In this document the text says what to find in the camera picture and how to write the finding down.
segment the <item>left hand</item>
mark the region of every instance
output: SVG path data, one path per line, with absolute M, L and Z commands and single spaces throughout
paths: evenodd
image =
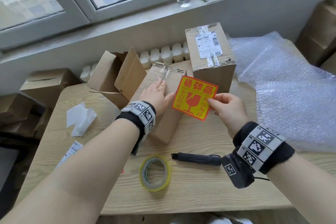
M 153 82 L 147 89 L 143 90 L 139 100 L 151 103 L 155 108 L 156 116 L 159 116 L 164 113 L 175 96 L 175 92 L 172 92 L 165 97 L 165 90 L 166 82 L 159 79 L 158 81 Z

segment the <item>bubble wrap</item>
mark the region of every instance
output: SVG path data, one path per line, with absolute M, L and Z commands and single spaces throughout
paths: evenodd
M 336 152 L 336 77 L 276 32 L 229 40 L 236 74 L 256 90 L 258 122 L 299 151 Z

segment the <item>wooden table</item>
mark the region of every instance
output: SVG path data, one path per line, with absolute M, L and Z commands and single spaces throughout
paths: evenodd
M 231 93 L 245 101 L 250 118 L 256 120 L 253 88 L 234 79 Z M 66 111 L 81 102 L 85 102 L 87 108 L 92 107 L 97 113 L 97 118 L 82 138 L 71 137 L 73 126 L 66 127 Z M 118 113 L 119 110 L 101 94 L 90 93 L 86 84 L 63 90 L 17 202 L 53 171 L 75 140 L 86 144 L 110 125 Z M 256 180 L 246 189 L 236 189 L 222 167 L 175 162 L 170 157 L 171 153 L 176 152 L 223 156 L 232 150 L 232 139 L 227 129 L 213 113 L 210 113 L 204 122 L 183 115 L 169 145 L 162 145 L 149 138 L 141 145 L 137 156 L 129 158 L 124 174 L 115 184 L 101 213 L 178 213 L 291 206 L 269 181 Z M 169 160 L 172 167 L 169 187 L 159 192 L 147 192 L 139 182 L 139 168 L 144 159 L 151 154 L 161 154 Z M 336 175 L 336 154 L 306 153 L 303 156 Z

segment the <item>white wall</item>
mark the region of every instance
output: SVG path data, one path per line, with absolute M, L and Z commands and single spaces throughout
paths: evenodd
M 98 61 L 105 50 L 124 51 L 133 46 L 140 53 L 182 43 L 185 29 L 212 22 L 220 22 L 231 37 L 278 31 L 284 38 L 295 41 L 321 1 L 223 0 L 156 20 L 148 18 L 146 23 L 104 35 L 95 35 L 94 28 L 84 30 L 83 34 L 88 35 L 85 40 L 62 43 L 52 50 L 0 63 L 0 95 L 18 91 L 32 71 L 68 67 L 80 75 L 82 67 Z

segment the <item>tape roll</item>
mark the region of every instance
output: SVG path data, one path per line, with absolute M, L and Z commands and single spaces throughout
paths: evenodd
M 163 178 L 162 182 L 158 185 L 152 185 L 149 183 L 147 179 L 147 170 L 149 166 L 154 162 L 161 162 L 163 166 L 165 167 L 165 177 Z M 145 159 L 145 161 L 142 163 L 140 167 L 140 183 L 141 185 L 147 190 L 147 191 L 159 191 L 164 189 L 168 186 L 171 179 L 171 169 L 170 165 L 166 161 L 165 158 L 163 158 L 160 155 L 152 155 Z

